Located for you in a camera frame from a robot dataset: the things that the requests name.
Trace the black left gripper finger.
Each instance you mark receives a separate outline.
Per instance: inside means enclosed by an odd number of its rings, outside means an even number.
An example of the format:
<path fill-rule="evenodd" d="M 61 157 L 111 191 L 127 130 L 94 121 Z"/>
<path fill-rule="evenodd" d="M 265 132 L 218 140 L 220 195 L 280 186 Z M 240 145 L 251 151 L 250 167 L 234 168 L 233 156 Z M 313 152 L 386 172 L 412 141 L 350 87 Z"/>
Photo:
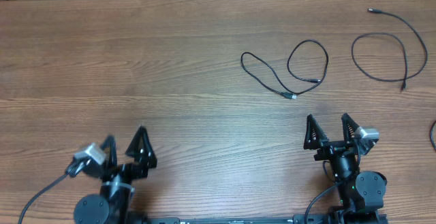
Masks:
<path fill-rule="evenodd" d="M 100 148 L 106 153 L 106 159 L 103 164 L 103 176 L 109 175 L 117 166 L 116 141 L 113 135 L 108 135 Z"/>
<path fill-rule="evenodd" d="M 144 126 L 138 128 L 125 154 L 146 169 L 157 167 L 157 158 Z"/>

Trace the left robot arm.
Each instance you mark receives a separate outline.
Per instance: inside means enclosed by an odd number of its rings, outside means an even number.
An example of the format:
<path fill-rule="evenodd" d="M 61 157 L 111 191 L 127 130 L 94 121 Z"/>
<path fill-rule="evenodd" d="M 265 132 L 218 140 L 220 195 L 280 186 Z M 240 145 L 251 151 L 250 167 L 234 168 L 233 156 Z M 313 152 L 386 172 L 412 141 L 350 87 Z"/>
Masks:
<path fill-rule="evenodd" d="M 78 224 L 149 223 L 142 212 L 130 210 L 135 188 L 132 182 L 148 176 L 157 167 L 157 158 L 151 146 L 146 127 L 136 131 L 125 154 L 130 163 L 117 162 L 116 141 L 109 135 L 102 144 L 91 143 L 77 151 L 65 172 L 70 177 L 84 173 L 101 180 L 98 194 L 83 197 L 74 209 Z"/>

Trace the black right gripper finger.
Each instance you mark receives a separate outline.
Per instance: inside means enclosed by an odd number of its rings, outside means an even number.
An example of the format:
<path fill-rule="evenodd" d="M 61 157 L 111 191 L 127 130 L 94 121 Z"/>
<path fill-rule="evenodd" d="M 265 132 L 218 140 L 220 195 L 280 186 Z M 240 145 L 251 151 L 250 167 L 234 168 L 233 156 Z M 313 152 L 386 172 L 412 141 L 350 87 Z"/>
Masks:
<path fill-rule="evenodd" d="M 351 142 L 354 138 L 360 137 L 357 132 L 359 125 L 348 113 L 342 115 L 341 122 L 343 126 L 343 137 L 346 142 Z"/>
<path fill-rule="evenodd" d="M 303 144 L 305 150 L 316 150 L 329 142 L 328 137 L 312 114 L 307 116 L 306 134 Z"/>

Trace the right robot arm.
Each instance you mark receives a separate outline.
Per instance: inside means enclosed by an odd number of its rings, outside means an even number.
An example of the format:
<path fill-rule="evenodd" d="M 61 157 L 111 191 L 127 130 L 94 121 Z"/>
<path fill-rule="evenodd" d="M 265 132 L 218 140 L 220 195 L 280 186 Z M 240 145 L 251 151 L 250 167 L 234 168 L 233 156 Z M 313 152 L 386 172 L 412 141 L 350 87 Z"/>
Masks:
<path fill-rule="evenodd" d="M 378 210 L 384 206 L 386 177 L 375 171 L 361 171 L 363 156 L 379 141 L 379 132 L 373 127 L 358 125 L 349 114 L 341 117 L 343 139 L 331 141 L 313 115 L 307 116 L 305 150 L 314 150 L 314 159 L 328 163 L 333 185 L 318 194 L 305 210 L 303 223 L 387 223 L 387 217 Z M 339 206 L 329 208 L 323 215 L 310 215 L 313 205 L 327 193 L 337 190 Z"/>

